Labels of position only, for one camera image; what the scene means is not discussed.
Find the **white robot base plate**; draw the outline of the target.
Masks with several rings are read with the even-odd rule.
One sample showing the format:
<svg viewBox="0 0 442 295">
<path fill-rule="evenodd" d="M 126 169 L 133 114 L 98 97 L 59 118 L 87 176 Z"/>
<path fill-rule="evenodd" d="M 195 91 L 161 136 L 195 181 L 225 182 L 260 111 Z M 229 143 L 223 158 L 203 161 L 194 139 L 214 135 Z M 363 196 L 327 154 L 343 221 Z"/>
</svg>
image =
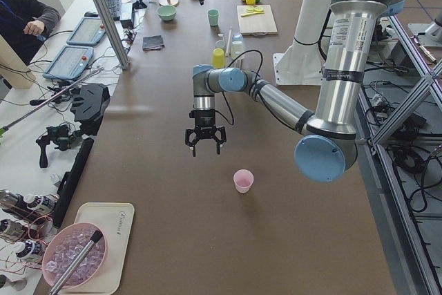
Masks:
<svg viewBox="0 0 442 295">
<path fill-rule="evenodd" d="M 276 84 L 279 86 L 320 86 L 322 63 L 317 53 L 273 54 L 273 68 Z"/>
</svg>

